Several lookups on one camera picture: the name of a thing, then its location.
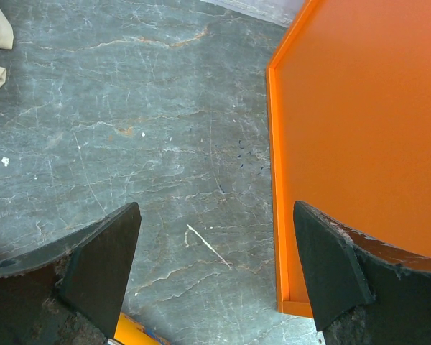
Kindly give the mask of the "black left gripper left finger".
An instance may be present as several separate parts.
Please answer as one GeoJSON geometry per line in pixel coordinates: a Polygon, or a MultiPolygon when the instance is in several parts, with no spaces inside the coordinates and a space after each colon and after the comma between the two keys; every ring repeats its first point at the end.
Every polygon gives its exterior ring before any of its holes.
{"type": "Polygon", "coordinates": [[[0,261],[0,344],[107,344],[141,226],[137,203],[0,261]]]}

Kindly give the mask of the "orange box counter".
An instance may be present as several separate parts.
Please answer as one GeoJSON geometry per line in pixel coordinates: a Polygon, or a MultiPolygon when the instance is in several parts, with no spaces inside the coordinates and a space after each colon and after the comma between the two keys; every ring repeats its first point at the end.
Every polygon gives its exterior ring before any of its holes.
{"type": "Polygon", "coordinates": [[[306,1],[267,98],[280,312],[312,316],[296,201],[431,257],[431,1],[306,1]]]}

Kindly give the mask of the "yellow labelled lying can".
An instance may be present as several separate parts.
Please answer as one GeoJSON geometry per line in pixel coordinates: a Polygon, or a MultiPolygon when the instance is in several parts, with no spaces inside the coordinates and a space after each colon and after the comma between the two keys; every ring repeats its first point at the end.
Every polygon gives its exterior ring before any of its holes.
{"type": "Polygon", "coordinates": [[[114,338],[120,344],[126,345],[170,345],[171,343],[157,335],[151,329],[146,328],[138,321],[127,316],[125,313],[119,314],[114,338]]]}

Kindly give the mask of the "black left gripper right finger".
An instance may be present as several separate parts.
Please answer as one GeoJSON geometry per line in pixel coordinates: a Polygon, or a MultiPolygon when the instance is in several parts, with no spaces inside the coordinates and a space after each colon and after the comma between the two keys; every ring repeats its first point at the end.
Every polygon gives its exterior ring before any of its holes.
{"type": "Polygon", "coordinates": [[[295,238],[315,327],[327,344],[431,344],[431,258],[297,201],[295,238]]]}

